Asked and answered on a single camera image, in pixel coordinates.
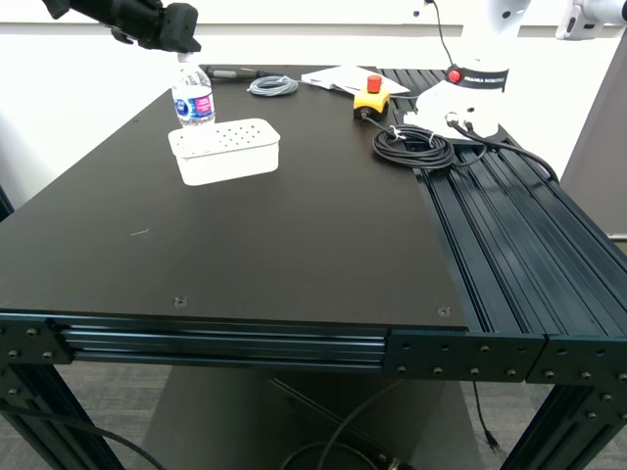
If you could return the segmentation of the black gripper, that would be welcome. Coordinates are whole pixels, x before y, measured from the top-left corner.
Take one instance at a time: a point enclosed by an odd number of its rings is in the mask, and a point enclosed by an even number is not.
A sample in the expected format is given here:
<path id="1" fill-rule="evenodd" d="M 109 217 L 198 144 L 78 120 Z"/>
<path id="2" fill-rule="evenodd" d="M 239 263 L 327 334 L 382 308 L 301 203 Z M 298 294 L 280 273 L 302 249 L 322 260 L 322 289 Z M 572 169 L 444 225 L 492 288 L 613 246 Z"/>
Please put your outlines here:
<path id="1" fill-rule="evenodd" d="M 189 4 L 171 3 L 165 9 L 162 3 L 113 3 L 110 13 L 112 36 L 121 43 L 176 53 L 201 51 L 194 38 L 198 11 Z"/>

